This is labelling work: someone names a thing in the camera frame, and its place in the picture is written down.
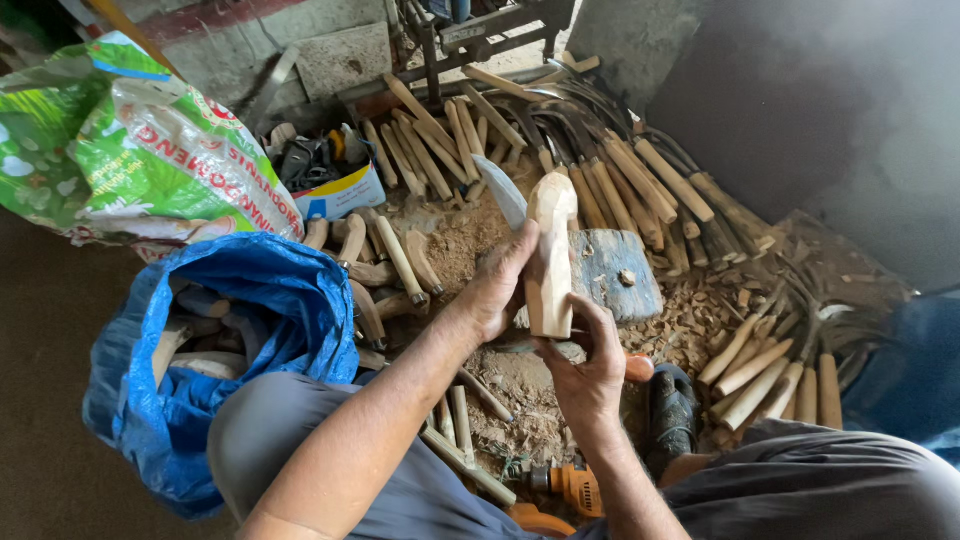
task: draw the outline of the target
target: green plastic bag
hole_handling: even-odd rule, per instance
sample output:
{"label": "green plastic bag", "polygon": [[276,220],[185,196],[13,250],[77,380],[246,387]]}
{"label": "green plastic bag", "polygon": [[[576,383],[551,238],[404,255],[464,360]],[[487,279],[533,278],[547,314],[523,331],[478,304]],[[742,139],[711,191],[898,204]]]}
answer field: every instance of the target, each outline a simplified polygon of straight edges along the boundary
{"label": "green plastic bag", "polygon": [[0,79],[0,204],[148,261],[236,231],[303,238],[250,131],[118,32]]}

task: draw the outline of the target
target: blue plastic bag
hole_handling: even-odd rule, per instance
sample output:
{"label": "blue plastic bag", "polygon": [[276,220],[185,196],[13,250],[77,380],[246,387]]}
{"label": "blue plastic bag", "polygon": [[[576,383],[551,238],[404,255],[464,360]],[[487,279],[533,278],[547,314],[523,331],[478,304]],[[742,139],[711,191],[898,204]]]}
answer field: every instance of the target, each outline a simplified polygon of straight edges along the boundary
{"label": "blue plastic bag", "polygon": [[914,299],[890,324],[893,342],[844,393],[844,427],[915,442],[960,468],[960,300]]}
{"label": "blue plastic bag", "polygon": [[[173,302],[168,278],[174,271],[282,316],[239,380],[170,368],[156,390],[151,356]],[[121,452],[173,511],[188,519],[210,516],[223,499],[206,464],[206,435],[233,392],[274,371],[353,380],[359,356],[347,273],[330,257],[271,233],[235,233],[187,246],[140,272],[90,355],[86,426]]]}

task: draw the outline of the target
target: forearm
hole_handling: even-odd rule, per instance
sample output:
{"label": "forearm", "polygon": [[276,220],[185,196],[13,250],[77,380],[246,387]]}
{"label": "forearm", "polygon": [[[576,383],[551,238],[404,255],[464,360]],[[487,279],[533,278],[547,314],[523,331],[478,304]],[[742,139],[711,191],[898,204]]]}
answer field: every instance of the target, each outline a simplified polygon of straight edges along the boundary
{"label": "forearm", "polygon": [[417,436],[427,412],[479,345],[455,302],[366,387],[300,445],[253,511],[247,537],[297,524],[342,538],[367,513]]}
{"label": "forearm", "polygon": [[[600,484],[612,538],[689,540],[643,471],[623,428],[611,423],[590,431],[580,448]],[[573,434],[581,440],[580,433]]]}

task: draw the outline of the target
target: hand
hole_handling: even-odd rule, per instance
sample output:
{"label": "hand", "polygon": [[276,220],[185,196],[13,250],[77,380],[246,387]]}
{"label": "hand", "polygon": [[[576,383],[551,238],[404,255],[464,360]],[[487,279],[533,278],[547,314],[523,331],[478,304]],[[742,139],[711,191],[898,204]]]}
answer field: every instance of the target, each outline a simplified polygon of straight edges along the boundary
{"label": "hand", "polygon": [[587,351],[588,360],[570,363],[553,343],[537,339],[537,355],[553,375],[557,403],[574,436],[583,438],[598,430],[619,430],[620,392],[627,359],[613,321],[613,313],[590,299],[570,293],[574,326],[586,322],[588,333],[575,331],[571,338]]}
{"label": "hand", "polygon": [[455,305],[475,323],[479,338],[486,343],[507,330],[523,307],[520,274],[537,249],[540,227],[528,219],[523,229],[487,258]]}

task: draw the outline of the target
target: cloth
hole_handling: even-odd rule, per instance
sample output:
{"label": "cloth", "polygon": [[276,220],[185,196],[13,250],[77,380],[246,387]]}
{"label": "cloth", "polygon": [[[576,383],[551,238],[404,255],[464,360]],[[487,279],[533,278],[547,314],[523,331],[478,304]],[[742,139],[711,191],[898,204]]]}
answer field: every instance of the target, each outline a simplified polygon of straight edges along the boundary
{"label": "cloth", "polygon": [[[310,432],[359,386],[260,377],[210,429],[214,482],[243,522]],[[663,491],[691,537],[759,540],[960,538],[960,473],[886,435],[766,421],[740,447]],[[598,519],[571,538],[607,538]],[[471,495],[419,439],[350,538],[540,538]]]}

